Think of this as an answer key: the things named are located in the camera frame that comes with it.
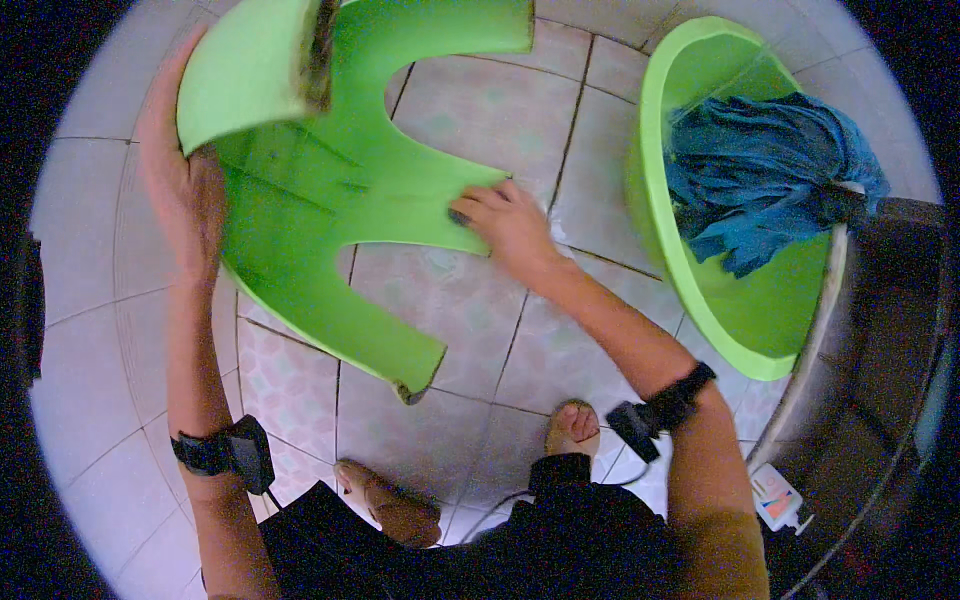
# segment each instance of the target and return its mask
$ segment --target hand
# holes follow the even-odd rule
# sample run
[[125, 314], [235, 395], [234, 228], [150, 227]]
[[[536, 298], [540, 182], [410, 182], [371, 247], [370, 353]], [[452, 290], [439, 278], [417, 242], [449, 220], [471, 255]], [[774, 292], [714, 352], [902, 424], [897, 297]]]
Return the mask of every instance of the hand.
[[450, 209], [451, 216], [487, 242], [493, 260], [534, 291], [572, 263], [557, 252], [537, 202], [510, 180], [493, 188], [468, 187]]
[[156, 218], [173, 247], [177, 281], [213, 287], [226, 215], [224, 172], [210, 146], [183, 157], [177, 135], [177, 94], [201, 25], [160, 67], [137, 123], [143, 178]]

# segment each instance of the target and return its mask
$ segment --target floor tile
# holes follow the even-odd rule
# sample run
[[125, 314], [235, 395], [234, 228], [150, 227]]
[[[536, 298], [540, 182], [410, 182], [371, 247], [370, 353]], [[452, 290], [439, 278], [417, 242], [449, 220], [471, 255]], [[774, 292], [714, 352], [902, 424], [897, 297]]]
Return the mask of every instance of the floor tile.
[[47, 153], [30, 227], [40, 240], [46, 323], [113, 300], [113, 227], [127, 145], [60, 139]]
[[406, 406], [390, 387], [347, 365], [340, 372], [337, 453], [396, 485], [454, 504], [477, 460], [490, 405], [430, 390]]
[[[270, 491], [274, 493], [282, 506], [289, 506], [291, 502], [301, 497], [318, 481], [323, 481], [332, 490], [336, 490], [336, 480], [333, 478], [333, 466], [317, 460], [302, 450], [297, 450], [288, 443], [269, 436], [270, 456], [274, 461], [276, 480]], [[268, 510], [273, 502], [265, 498]]]
[[557, 184], [579, 84], [474, 59], [420, 60], [394, 123], [418, 142], [515, 174], [544, 207]]
[[[193, 31], [193, 28], [197, 25], [204, 24], [208, 28], [213, 27], [217, 24], [217, 21], [220, 20], [220, 16], [214, 12], [209, 11], [206, 6], [201, 3], [195, 3], [198, 6], [193, 7], [190, 13], [186, 16], [185, 19], [180, 24], [180, 27], [177, 29], [177, 32], [174, 34], [173, 38], [170, 40], [169, 45], [167, 46], [166, 52], [164, 52], [163, 57], [160, 61], [160, 64], [163, 64], [164, 60], [171, 58], [186, 41], [187, 37], [190, 35], [190, 32]], [[143, 112], [145, 106], [140, 106], [140, 113]], [[140, 141], [139, 132], [136, 130], [136, 127], [133, 128], [133, 134], [130, 136], [133, 142]]]
[[167, 290], [116, 303], [117, 333], [141, 424], [167, 410]]
[[213, 289], [212, 310], [213, 346], [223, 375], [237, 368], [237, 288], [223, 269]]
[[150, 536], [117, 578], [124, 598], [177, 598], [200, 568], [197, 534], [174, 511]]
[[440, 504], [440, 541], [437, 542], [437, 545], [444, 545], [444, 540], [446, 540], [446, 534], [450, 531], [450, 523], [453, 521], [453, 512], [457, 510], [457, 507], [451, 504]]
[[677, 0], [539, 0], [537, 16], [580, 27], [640, 47]]
[[609, 427], [600, 428], [600, 447], [597, 449], [597, 455], [593, 457], [590, 481], [603, 483], [624, 446], [623, 440], [612, 429]]
[[190, 580], [190, 583], [183, 591], [180, 600], [207, 600], [207, 597], [204, 580], [201, 578], [200, 571], [198, 570], [197, 574], [194, 575], [193, 579]]
[[[654, 323], [670, 333], [677, 330], [684, 312], [667, 284], [580, 252], [575, 259], [587, 273]], [[496, 402], [549, 415], [560, 402], [572, 397], [590, 402], [601, 422], [620, 402], [638, 401], [607, 353], [572, 319], [531, 294]]]
[[234, 369], [220, 378], [224, 384], [224, 394], [227, 395], [227, 406], [233, 422], [243, 418], [243, 401], [240, 397], [240, 370]]
[[160, 61], [192, 11], [190, 2], [137, 2], [116, 26], [74, 91], [58, 137], [130, 139]]
[[127, 151], [117, 206], [113, 281], [118, 299], [164, 288], [172, 283], [173, 251], [156, 221], [140, 172], [140, 144]]
[[113, 306], [47, 329], [40, 370], [31, 408], [44, 462], [62, 489], [140, 426]]
[[244, 410], [268, 433], [333, 464], [337, 359], [246, 321], [237, 327]]
[[755, 445], [756, 442], [740, 442], [740, 455], [743, 456], [743, 460], [747, 460]]
[[584, 90], [550, 228], [561, 244], [658, 274], [627, 213], [624, 161], [636, 107], [592, 88]]
[[193, 505], [190, 504], [190, 500], [183, 500], [180, 503], [180, 509], [183, 511], [183, 515], [186, 516], [186, 520], [190, 521], [190, 526], [193, 527], [194, 531], [196, 531], [197, 519], [193, 516]]
[[[460, 504], [488, 510], [505, 496], [526, 490], [530, 467], [543, 456], [547, 423], [543, 415], [494, 405], [490, 433]], [[508, 514], [512, 506], [500, 510]]]
[[[660, 451], [660, 457], [650, 465], [650, 470], [642, 479], [625, 487], [643, 500], [654, 513], [666, 517], [666, 478], [673, 456], [673, 442], [669, 436], [661, 435], [658, 440], [654, 440], [654, 446]], [[646, 463], [629, 447], [625, 447], [604, 483], [629, 481], [643, 472], [645, 467]]]
[[136, 548], [177, 509], [142, 431], [108, 452], [60, 497], [93, 562], [108, 579], [115, 578]]
[[590, 55], [587, 85], [599, 87], [636, 104], [648, 62], [650, 57], [630, 46], [598, 37], [593, 42], [593, 54]]
[[250, 505], [253, 508], [253, 516], [256, 517], [257, 523], [262, 523], [267, 520], [270, 516], [270, 512], [267, 511], [267, 502], [270, 502], [270, 498], [264, 495], [254, 495], [247, 492], [247, 496], [250, 497]]
[[791, 72], [836, 56], [814, 22], [786, 2], [768, 0], [681, 0], [643, 50], [652, 53], [678, 25], [708, 15], [721, 16], [759, 34]]
[[400, 67], [400, 70], [394, 73], [394, 76], [387, 82], [387, 89], [383, 92], [383, 104], [387, 109], [387, 114], [393, 117], [396, 110], [396, 103], [400, 99], [400, 92], [403, 91], [403, 85], [407, 83], [407, 75], [410, 74], [410, 68], [413, 64]]
[[453, 546], [458, 543], [464, 543], [464, 536], [473, 529], [474, 525], [477, 524], [477, 521], [483, 519], [483, 522], [477, 526], [476, 531], [470, 536], [471, 539], [476, 540], [479, 537], [480, 532], [487, 531], [496, 527], [502, 522], [505, 522], [508, 518], [508, 515], [503, 513], [493, 513], [490, 516], [484, 518], [484, 515], [487, 511], [481, 511], [478, 509], [471, 509], [467, 506], [458, 506], [456, 513], [453, 514], [453, 518], [450, 521], [449, 529], [446, 532], [444, 537], [444, 546]]
[[143, 432], [147, 435], [147, 442], [150, 443], [150, 449], [154, 453], [160, 472], [163, 473], [163, 478], [167, 480], [177, 502], [182, 503], [187, 499], [186, 484], [180, 474], [180, 463], [174, 456], [173, 447], [170, 446], [170, 430], [167, 423], [167, 414], [163, 413], [147, 423]]
[[736, 414], [740, 402], [743, 401], [747, 391], [747, 384], [751, 379], [738, 371], [733, 365], [720, 355], [707, 338], [700, 333], [697, 325], [688, 316], [680, 325], [677, 332], [677, 341], [693, 354], [697, 360], [707, 363], [713, 372], [717, 374], [716, 384], [720, 394], [727, 401], [727, 406]]
[[842, 56], [873, 45], [856, 19], [837, 0], [786, 1], [813, 23], [835, 55]]
[[737, 439], [752, 441], [760, 439], [767, 422], [780, 406], [780, 400], [788, 383], [790, 383], [790, 375], [777, 381], [751, 381], [747, 384], [743, 401], [740, 402], [733, 417]]
[[523, 286], [481, 256], [362, 244], [352, 287], [447, 344], [433, 387], [493, 400], [526, 295]]
[[581, 81], [584, 78], [584, 68], [587, 66], [589, 47], [589, 32], [561, 23], [537, 19], [534, 25], [534, 47], [530, 54], [476, 56], [529, 66]]
[[870, 100], [850, 68], [840, 59], [831, 59], [796, 73], [804, 92], [820, 98], [849, 116], [867, 137], [871, 147], [891, 138], [889, 124]]

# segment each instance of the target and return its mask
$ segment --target white tile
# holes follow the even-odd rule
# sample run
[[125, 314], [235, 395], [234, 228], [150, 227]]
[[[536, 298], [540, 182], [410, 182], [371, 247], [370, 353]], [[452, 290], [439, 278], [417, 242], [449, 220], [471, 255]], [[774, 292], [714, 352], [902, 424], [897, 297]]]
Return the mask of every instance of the white tile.
[[917, 121], [900, 84], [876, 50], [863, 48], [841, 57], [840, 62], [850, 69], [867, 92], [869, 101], [887, 124], [893, 139], [920, 136]]
[[849, 116], [870, 142], [879, 146], [890, 139], [890, 128], [850, 68], [831, 59], [796, 74], [804, 92], [820, 98]]
[[333, 464], [337, 359], [246, 321], [237, 326], [244, 410], [268, 433]]
[[194, 575], [193, 579], [190, 580], [190, 583], [183, 591], [180, 600], [207, 600], [207, 597], [204, 580], [201, 579], [200, 571], [198, 570], [197, 574]]
[[170, 490], [178, 502], [187, 499], [186, 484], [183, 483], [183, 475], [180, 474], [180, 463], [174, 456], [173, 447], [170, 446], [170, 430], [167, 421], [167, 414], [163, 413], [143, 428], [147, 434], [147, 442], [150, 443], [150, 449], [154, 452], [156, 463], [160, 466], [163, 478], [170, 485]]
[[905, 160], [909, 153], [907, 145], [888, 139], [880, 140], [876, 144], [871, 143], [870, 149], [874, 151], [883, 175], [890, 183], [889, 195], [893, 198], [913, 198], [912, 174]]
[[537, 19], [534, 25], [534, 47], [530, 54], [476, 56], [529, 66], [580, 81], [584, 78], [589, 47], [589, 32], [561, 23]]
[[515, 174], [548, 206], [564, 158], [579, 85], [493, 60], [420, 60], [394, 123], [426, 144]]
[[612, 429], [609, 427], [600, 428], [600, 447], [597, 448], [597, 455], [593, 458], [590, 481], [603, 483], [624, 446], [623, 440]]
[[142, 431], [108, 452], [60, 497], [93, 562], [111, 580], [177, 509]]
[[677, 0], [539, 0], [537, 16], [580, 27], [640, 47]]
[[505, 522], [509, 516], [504, 515], [503, 513], [493, 513], [490, 516], [484, 518], [484, 515], [487, 511], [481, 511], [478, 509], [471, 509], [467, 506], [458, 506], [457, 511], [453, 514], [453, 518], [450, 521], [449, 529], [446, 532], [444, 537], [444, 546], [453, 546], [458, 543], [464, 543], [464, 536], [469, 533], [471, 529], [477, 524], [477, 521], [483, 519], [480, 525], [477, 526], [476, 531], [470, 536], [473, 540], [476, 540], [480, 532], [487, 531], [499, 525], [500, 523]]
[[[291, 502], [301, 497], [318, 481], [325, 482], [332, 490], [336, 490], [336, 480], [333, 477], [333, 466], [298, 450], [288, 443], [269, 436], [270, 456], [274, 461], [276, 480], [270, 486], [270, 491], [282, 506], [289, 506]], [[276, 512], [273, 502], [265, 498], [270, 514]]]
[[116, 303], [124, 369], [140, 424], [167, 409], [167, 290]]
[[137, 2], [87, 67], [57, 136], [130, 139], [167, 48], [191, 12], [201, 10], [178, 0]]
[[120, 183], [114, 236], [113, 280], [118, 299], [170, 285], [175, 267], [173, 251], [156, 221], [139, 166], [140, 144], [133, 143]]
[[452, 504], [440, 503], [440, 541], [437, 545], [444, 545], [446, 534], [450, 531], [450, 523], [453, 521], [453, 512], [456, 510], [457, 507]]
[[[650, 465], [650, 470], [642, 479], [625, 488], [643, 500], [654, 513], [666, 517], [666, 479], [673, 456], [673, 441], [669, 436], [660, 435], [659, 439], [654, 440], [654, 446], [660, 451], [660, 457]], [[604, 483], [618, 484], [629, 481], [641, 474], [645, 467], [646, 463], [629, 447], [625, 447]]]
[[[173, 38], [170, 40], [170, 44], [167, 46], [166, 52], [163, 54], [163, 58], [160, 63], [163, 63], [164, 60], [172, 57], [186, 41], [187, 36], [190, 35], [190, 32], [193, 31], [193, 28], [198, 24], [205, 24], [207, 27], [213, 27], [217, 24], [217, 21], [220, 20], [220, 16], [206, 9], [206, 6], [201, 5], [201, 3], [195, 3], [199, 6], [193, 7], [190, 13], [183, 19], [183, 22], [180, 24], [180, 27], [177, 29], [177, 32], [174, 34]], [[141, 105], [140, 112], [142, 112], [144, 106]], [[133, 129], [132, 141], [140, 141], [138, 138], [138, 131], [136, 128]]]
[[220, 378], [224, 384], [224, 394], [227, 395], [227, 406], [233, 422], [243, 418], [243, 401], [240, 397], [240, 370], [234, 369]]
[[598, 37], [593, 42], [587, 85], [599, 87], [634, 104], [640, 97], [640, 84], [650, 57], [630, 46]]
[[707, 338], [700, 333], [697, 325], [687, 316], [680, 325], [677, 332], [677, 341], [693, 354], [694, 358], [701, 360], [709, 365], [713, 372], [717, 374], [716, 384], [720, 394], [727, 401], [730, 410], [736, 413], [736, 409], [743, 401], [747, 391], [747, 384], [751, 379], [738, 371], [733, 365], [727, 362], [723, 356], [717, 352]]
[[46, 323], [113, 300], [113, 226], [127, 145], [54, 142], [40, 173], [31, 229], [40, 240]]
[[267, 510], [267, 502], [270, 502], [270, 500], [267, 495], [254, 495], [247, 492], [247, 496], [250, 497], [250, 505], [253, 508], [253, 516], [256, 517], [256, 522], [262, 523], [267, 520], [270, 516], [270, 512]]
[[403, 91], [403, 85], [407, 83], [407, 76], [410, 74], [410, 68], [413, 64], [400, 67], [400, 70], [394, 73], [394, 76], [387, 82], [387, 89], [383, 92], [383, 104], [387, 109], [387, 114], [393, 116], [396, 109], [396, 103], [400, 99], [400, 92]]
[[681, 0], [643, 50], [653, 52], [678, 25], [708, 15], [721, 16], [760, 35], [790, 71], [836, 56], [816, 24], [783, 0]]
[[493, 400], [526, 290], [482, 256], [361, 244], [351, 283], [361, 296], [447, 344], [431, 385]]
[[743, 401], [736, 409], [733, 423], [738, 440], [757, 441], [780, 406], [783, 392], [790, 382], [790, 375], [777, 381], [751, 381], [744, 392]]
[[[677, 330], [684, 312], [669, 285], [579, 252], [575, 258], [587, 273], [668, 333]], [[572, 397], [590, 402], [600, 422], [620, 402], [638, 401], [607, 353], [572, 319], [531, 294], [496, 402], [549, 415]]]
[[340, 372], [337, 452], [411, 492], [456, 503], [477, 459], [490, 405], [430, 390], [406, 406], [383, 381]]
[[750, 456], [750, 453], [753, 451], [756, 442], [740, 442], [740, 456], [743, 457], [743, 460], [747, 460], [747, 457]]
[[183, 515], [186, 516], [186, 520], [190, 521], [190, 526], [197, 529], [197, 518], [193, 515], [193, 505], [190, 504], [190, 500], [186, 499], [180, 503], [180, 509], [183, 511]]
[[47, 329], [40, 370], [31, 407], [44, 461], [63, 488], [140, 426], [113, 306]]
[[657, 273], [627, 212], [624, 162], [636, 106], [587, 88], [577, 112], [550, 228], [561, 244]]
[[117, 579], [125, 598], [177, 598], [200, 568], [197, 534], [180, 511], [160, 525]]
[[[488, 510], [515, 492], [526, 490], [530, 467], [543, 457], [549, 419], [506, 406], [493, 406], [490, 429], [460, 504]], [[512, 504], [502, 511], [509, 513]]]
[[212, 306], [213, 346], [223, 375], [237, 368], [237, 288], [222, 268], [213, 289]]
[[837, 0], [786, 0], [820, 30], [837, 56], [873, 44], [856, 19]]
[[943, 204], [944, 196], [937, 181], [930, 155], [920, 139], [906, 140], [900, 144], [903, 148], [903, 166], [910, 181], [910, 198], [922, 202]]

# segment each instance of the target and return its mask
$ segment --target black wrist strap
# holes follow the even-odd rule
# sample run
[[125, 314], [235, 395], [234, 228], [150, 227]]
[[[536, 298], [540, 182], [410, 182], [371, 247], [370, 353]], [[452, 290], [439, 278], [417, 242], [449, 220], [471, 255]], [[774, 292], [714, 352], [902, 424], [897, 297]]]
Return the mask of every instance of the black wrist strap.
[[251, 493], [260, 495], [274, 483], [267, 432], [251, 415], [207, 438], [194, 438], [182, 431], [170, 439], [174, 455], [187, 470], [209, 477], [236, 473]]
[[657, 417], [656, 426], [660, 431], [673, 431], [680, 423], [696, 410], [694, 399], [697, 394], [717, 375], [707, 363], [698, 362], [689, 375], [675, 381], [654, 394], [647, 405]]

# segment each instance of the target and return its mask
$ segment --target black cable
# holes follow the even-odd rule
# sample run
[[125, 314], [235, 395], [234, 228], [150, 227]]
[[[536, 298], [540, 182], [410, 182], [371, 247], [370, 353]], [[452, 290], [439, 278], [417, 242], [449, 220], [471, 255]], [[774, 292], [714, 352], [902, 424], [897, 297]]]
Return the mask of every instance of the black cable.
[[270, 488], [267, 488], [267, 495], [270, 496], [270, 499], [273, 501], [274, 506], [276, 506], [278, 511], [283, 510], [283, 507], [280, 506], [280, 503], [276, 501], [276, 496], [274, 496], [274, 493], [270, 491]]
[[503, 505], [506, 504], [507, 502], [510, 502], [510, 501], [513, 500], [514, 498], [519, 498], [519, 497], [521, 497], [522, 495], [531, 495], [531, 494], [530, 494], [530, 491], [529, 491], [529, 490], [521, 490], [520, 492], [512, 493], [512, 494], [510, 494], [509, 496], [507, 496], [507, 497], [505, 497], [504, 499], [502, 499], [502, 500], [500, 500], [499, 502], [497, 502], [497, 503], [493, 506], [493, 508], [491, 508], [491, 509], [488, 510], [483, 516], [481, 516], [481, 517], [477, 520], [477, 522], [473, 523], [473, 526], [470, 527], [470, 530], [467, 532], [467, 534], [464, 536], [464, 538], [463, 538], [462, 540], [460, 540], [460, 543], [467, 543], [468, 541], [471, 541], [471, 539], [473, 538], [473, 534], [476, 533], [476, 530], [480, 527], [480, 523], [482, 523], [482, 522], [484, 522], [485, 520], [487, 520], [488, 518], [490, 518], [490, 515], [492, 515], [493, 513], [495, 513], [495, 512], [496, 512], [496, 509], [500, 508], [501, 506], [503, 506]]
[[629, 486], [630, 484], [636, 483], [637, 481], [639, 481], [639, 480], [643, 479], [644, 477], [646, 477], [647, 472], [648, 472], [649, 470], [650, 470], [650, 463], [647, 463], [646, 466], [643, 468], [643, 470], [640, 472], [640, 475], [634, 477], [633, 479], [628, 479], [627, 481], [624, 481], [623, 483], [610, 483], [610, 484], [604, 484], [604, 485], [605, 485], [605, 486], [617, 486], [618, 488], [621, 487], [621, 486]]

